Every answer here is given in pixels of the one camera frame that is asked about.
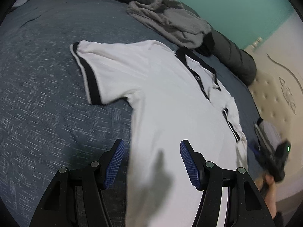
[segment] blue finger pad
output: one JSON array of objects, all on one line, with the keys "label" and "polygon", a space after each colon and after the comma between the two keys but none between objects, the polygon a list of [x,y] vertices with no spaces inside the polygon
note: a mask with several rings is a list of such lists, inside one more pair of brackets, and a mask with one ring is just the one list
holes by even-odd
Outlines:
[{"label": "blue finger pad", "polygon": [[191,184],[195,186],[196,189],[199,189],[201,185],[199,181],[199,171],[183,141],[180,143],[180,153]]},{"label": "blue finger pad", "polygon": [[118,145],[109,165],[107,166],[106,177],[104,180],[105,189],[108,189],[114,183],[119,166],[124,156],[124,149],[125,149],[124,141],[122,140]]}]

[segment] hand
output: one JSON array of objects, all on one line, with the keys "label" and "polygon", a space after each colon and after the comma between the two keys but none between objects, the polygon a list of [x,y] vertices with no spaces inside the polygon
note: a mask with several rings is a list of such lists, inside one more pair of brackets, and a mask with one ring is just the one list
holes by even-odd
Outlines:
[{"label": "hand", "polygon": [[[267,205],[267,208],[268,208],[272,218],[274,218],[277,214],[277,205],[276,205],[277,188],[276,188],[276,184],[275,184],[275,180],[274,180],[273,176],[266,174],[265,181],[269,185],[269,190],[264,198],[264,201],[265,201],[265,204]],[[262,183],[260,183],[260,180],[259,180],[255,183],[256,183],[258,190],[260,190],[263,185],[263,181],[262,181]]]}]

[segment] black sleeve trim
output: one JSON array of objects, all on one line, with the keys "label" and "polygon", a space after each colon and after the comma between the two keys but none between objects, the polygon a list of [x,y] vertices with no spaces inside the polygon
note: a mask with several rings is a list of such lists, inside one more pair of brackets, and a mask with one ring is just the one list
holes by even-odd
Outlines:
[{"label": "black sleeve trim", "polygon": [[79,56],[77,53],[77,48],[78,48],[79,43],[80,42],[76,42],[73,44],[75,60],[77,61],[78,64],[81,64],[85,70],[91,104],[101,105],[102,103],[101,103],[100,93],[99,93],[96,77],[94,75],[94,71],[91,68],[91,66],[87,63],[87,61],[85,59],[83,59],[81,56]]},{"label": "black sleeve trim", "polygon": [[228,117],[228,109],[227,108],[223,108],[222,113],[223,113],[223,116],[224,116],[224,118],[225,118],[225,120],[226,120],[229,128],[231,129],[232,133],[234,134],[234,138],[236,139],[236,142],[237,143],[240,142],[240,136],[239,136],[239,134],[234,130],[233,125],[228,121],[228,118],[227,118]]}]

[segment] bedsheet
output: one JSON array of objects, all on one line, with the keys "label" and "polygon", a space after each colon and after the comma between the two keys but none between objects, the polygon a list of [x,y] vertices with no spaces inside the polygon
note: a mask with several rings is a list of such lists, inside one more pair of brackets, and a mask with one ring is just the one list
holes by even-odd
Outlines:
[{"label": "bedsheet", "polygon": [[[61,166],[85,166],[116,138],[125,140],[126,154],[104,198],[113,226],[124,226],[131,107],[125,100],[88,105],[69,45],[152,39],[177,48],[127,15],[126,6],[115,0],[30,0],[0,26],[0,197],[21,227],[29,226]],[[199,56],[234,96],[248,142],[256,141],[259,115],[247,87],[216,57]],[[247,153],[254,178],[260,167]]]}]

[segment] wall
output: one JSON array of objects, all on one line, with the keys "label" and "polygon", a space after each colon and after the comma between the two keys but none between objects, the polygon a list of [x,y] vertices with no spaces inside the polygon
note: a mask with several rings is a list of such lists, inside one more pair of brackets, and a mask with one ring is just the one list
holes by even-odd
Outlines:
[{"label": "wall", "polygon": [[240,48],[268,38],[293,12],[288,0],[180,0]]},{"label": "wall", "polygon": [[255,52],[293,64],[303,79],[303,22],[294,11]]}]

